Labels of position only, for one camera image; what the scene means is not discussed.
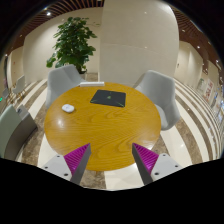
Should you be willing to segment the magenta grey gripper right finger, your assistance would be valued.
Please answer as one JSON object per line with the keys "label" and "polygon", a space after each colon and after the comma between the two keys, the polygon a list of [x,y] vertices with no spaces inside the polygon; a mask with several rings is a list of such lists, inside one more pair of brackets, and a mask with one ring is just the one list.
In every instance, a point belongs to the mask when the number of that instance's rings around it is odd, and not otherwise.
{"label": "magenta grey gripper right finger", "polygon": [[132,154],[145,185],[182,169],[168,154],[157,154],[136,143],[132,144]]}

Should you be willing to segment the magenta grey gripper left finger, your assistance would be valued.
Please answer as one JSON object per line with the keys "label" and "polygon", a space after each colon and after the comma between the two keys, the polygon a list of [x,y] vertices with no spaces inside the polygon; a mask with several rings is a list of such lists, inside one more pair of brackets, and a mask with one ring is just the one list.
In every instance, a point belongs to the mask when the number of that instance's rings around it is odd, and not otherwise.
{"label": "magenta grey gripper left finger", "polygon": [[91,145],[86,144],[66,155],[55,155],[42,169],[79,185],[90,155]]}

